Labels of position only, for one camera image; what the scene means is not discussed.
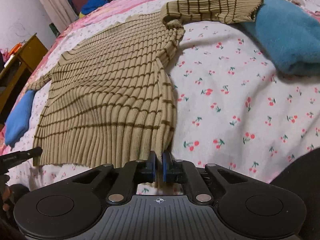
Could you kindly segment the wooden desk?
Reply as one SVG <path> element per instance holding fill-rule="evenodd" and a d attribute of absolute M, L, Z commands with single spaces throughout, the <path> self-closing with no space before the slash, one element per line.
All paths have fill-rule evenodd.
<path fill-rule="evenodd" d="M 1 71 L 1 126 L 4 126 L 17 97 L 47 52 L 39 38 L 33 35 Z"/>

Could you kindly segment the orange object on desk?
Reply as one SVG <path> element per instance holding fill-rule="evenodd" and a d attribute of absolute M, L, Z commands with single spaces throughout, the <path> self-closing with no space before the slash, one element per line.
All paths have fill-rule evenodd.
<path fill-rule="evenodd" d="M 11 56 L 11 55 L 16 54 L 16 53 L 19 51 L 19 49 L 22 48 L 22 47 L 23 47 L 23 44 L 22 44 L 22 43 L 16 44 L 16 45 L 9 51 L 9 55 Z"/>

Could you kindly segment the beige left curtain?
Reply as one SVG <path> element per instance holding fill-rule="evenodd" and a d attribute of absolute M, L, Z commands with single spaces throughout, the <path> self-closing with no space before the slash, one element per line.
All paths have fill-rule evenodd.
<path fill-rule="evenodd" d="M 68 0 L 39 0 L 60 33 L 78 19 Z"/>

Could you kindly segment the beige striped ribbed sweater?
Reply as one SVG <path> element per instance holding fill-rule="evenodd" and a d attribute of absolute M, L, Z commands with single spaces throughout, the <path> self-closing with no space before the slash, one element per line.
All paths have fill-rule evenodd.
<path fill-rule="evenodd" d="M 263 0 L 177 0 L 116 23 L 61 54 L 28 90 L 50 84 L 34 166 L 105 163 L 121 167 L 170 144 L 177 111 L 165 68 L 184 24 L 254 22 Z"/>

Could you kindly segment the blue and yellow clothing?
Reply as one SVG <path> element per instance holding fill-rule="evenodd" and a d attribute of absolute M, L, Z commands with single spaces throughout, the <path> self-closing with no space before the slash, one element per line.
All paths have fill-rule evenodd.
<path fill-rule="evenodd" d="M 79 18 L 83 18 L 99 7 L 109 3 L 109 0 L 88 0 L 81 8 Z"/>

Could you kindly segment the teal fleece folded garment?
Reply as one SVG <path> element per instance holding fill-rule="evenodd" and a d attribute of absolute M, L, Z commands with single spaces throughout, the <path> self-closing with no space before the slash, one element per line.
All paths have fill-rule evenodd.
<path fill-rule="evenodd" d="M 263 0 L 242 29 L 280 72 L 319 76 L 319 21 L 286 0 Z"/>

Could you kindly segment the pink striped blanket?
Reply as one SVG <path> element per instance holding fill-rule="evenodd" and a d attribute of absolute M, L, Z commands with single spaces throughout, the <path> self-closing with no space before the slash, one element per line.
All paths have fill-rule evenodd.
<path fill-rule="evenodd" d="M 28 80 L 37 81 L 81 39 L 123 22 L 129 16 L 157 12 L 168 1 L 121 0 L 74 28 Z M 197 22 L 185 26 L 179 50 L 165 69 L 174 87 L 177 124 L 169 144 L 176 158 L 233 154 L 275 157 L 283 152 L 276 126 L 277 72 L 257 42 L 239 25 Z"/>

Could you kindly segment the cherry print bed sheet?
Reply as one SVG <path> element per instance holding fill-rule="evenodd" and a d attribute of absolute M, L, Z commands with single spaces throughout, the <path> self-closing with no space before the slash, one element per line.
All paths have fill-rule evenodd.
<path fill-rule="evenodd" d="M 177 106 L 175 158 L 270 182 L 319 147 L 319 77 L 279 74 L 241 29 L 186 25 L 166 72 Z"/>

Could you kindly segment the blue knit folded garment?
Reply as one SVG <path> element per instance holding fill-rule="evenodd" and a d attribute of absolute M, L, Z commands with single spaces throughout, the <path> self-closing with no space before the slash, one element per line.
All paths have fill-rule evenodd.
<path fill-rule="evenodd" d="M 36 95 L 35 90 L 27 90 L 21 100 L 9 114 L 5 123 L 5 145 L 14 147 L 15 144 L 30 129 L 30 122 L 35 126 L 34 120 L 31 121 L 33 101 Z"/>

